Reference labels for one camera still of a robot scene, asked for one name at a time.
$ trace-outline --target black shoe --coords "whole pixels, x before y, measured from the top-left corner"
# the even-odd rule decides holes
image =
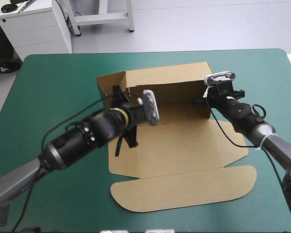
[[[21,67],[21,64],[16,62],[0,63],[0,74],[13,73]]]

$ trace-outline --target white drawer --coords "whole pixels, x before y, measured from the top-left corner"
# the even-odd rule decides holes
[[[17,33],[37,28],[46,28],[55,25],[57,25],[57,22],[52,11],[0,19],[0,26],[5,34]]]
[[[19,47],[15,48],[15,51],[18,53],[22,61],[24,61],[25,57],[31,54],[71,53],[63,40]]]
[[[63,36],[58,26],[39,28],[24,32],[7,34],[14,48],[35,45],[55,40],[62,40]]]

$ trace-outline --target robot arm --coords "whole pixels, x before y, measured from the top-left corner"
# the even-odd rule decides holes
[[[118,93],[120,88],[115,86],[113,91]],[[137,125],[143,122],[156,125],[158,121],[159,113],[152,91],[145,90],[139,104],[130,103],[124,93],[114,95],[111,109],[100,110],[75,123],[74,128],[67,129],[64,134],[49,142],[42,156],[0,177],[0,227],[7,223],[10,203],[33,181],[53,170],[66,169],[116,137],[123,137],[129,147],[135,147],[138,145]],[[121,142],[120,139],[116,155],[119,154]]]
[[[206,76],[208,86],[204,97],[194,99],[193,104],[217,109],[234,127],[243,134],[255,147],[268,151],[285,169],[283,179],[284,194],[291,211],[291,144],[275,134],[275,128],[264,118],[266,111],[259,105],[252,107],[237,100],[244,97],[244,91],[234,91],[232,81],[235,74],[220,72]],[[256,107],[263,110],[260,116]]]

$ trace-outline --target cardboard box flap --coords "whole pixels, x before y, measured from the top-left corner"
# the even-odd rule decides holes
[[[126,89],[127,87],[150,84],[203,81],[205,76],[211,73],[207,62],[127,70],[122,86]]]
[[[245,145],[243,136],[229,122],[220,121],[227,135]],[[129,148],[123,142],[114,156],[116,140],[109,143],[109,171],[136,178],[170,175],[227,166],[248,154],[247,148],[232,145],[214,120],[138,127],[139,145]]]
[[[113,93],[112,87],[120,85],[122,90],[142,96],[144,89],[152,90],[158,105],[173,102],[191,102],[192,98],[201,97],[206,89],[204,78],[212,71],[207,62],[182,64],[167,67],[127,70],[97,77],[96,81],[101,96]],[[135,97],[129,99],[137,103]],[[112,98],[104,101],[105,108],[110,108]],[[208,110],[202,110],[203,117],[209,117]]]
[[[256,179],[252,166],[224,167],[114,183],[111,194],[125,209],[149,212],[238,199]]]

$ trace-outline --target gray floor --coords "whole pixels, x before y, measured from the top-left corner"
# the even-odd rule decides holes
[[[126,0],[109,0],[109,11]],[[127,23],[83,26],[74,53],[280,48],[291,53],[291,0],[132,0],[136,31]],[[82,15],[95,0],[75,0]],[[0,75],[0,110],[16,73]]]

